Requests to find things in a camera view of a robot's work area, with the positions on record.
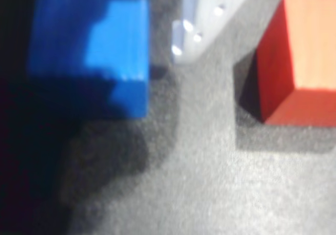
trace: top face of red cube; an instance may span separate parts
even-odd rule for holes
[[[336,90],[336,0],[284,0],[297,89]]]

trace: wooden block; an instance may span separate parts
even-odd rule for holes
[[[266,124],[336,126],[336,0],[281,0],[257,58]]]

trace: small hole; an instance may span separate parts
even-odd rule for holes
[[[215,9],[214,9],[214,13],[216,16],[222,16],[224,11],[225,11],[226,7],[225,5],[218,5]]]
[[[203,39],[203,34],[202,33],[197,33],[194,35],[194,42],[201,42]]]

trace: toy block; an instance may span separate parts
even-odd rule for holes
[[[145,116],[149,0],[36,0],[27,75],[63,116]]]
[[[262,120],[336,126],[336,0],[281,0],[257,48]]]

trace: white plastic piece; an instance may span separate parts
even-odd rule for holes
[[[197,60],[212,44],[225,25],[245,0],[183,0],[182,23],[179,29],[173,25],[173,59],[176,64],[188,64]]]
[[[183,46],[184,46],[184,33],[181,21],[173,22],[173,36],[172,36],[172,53],[174,59],[182,56],[183,54]]]
[[[182,1],[182,20],[183,27],[187,32],[194,30],[195,12],[197,0],[183,0]]]

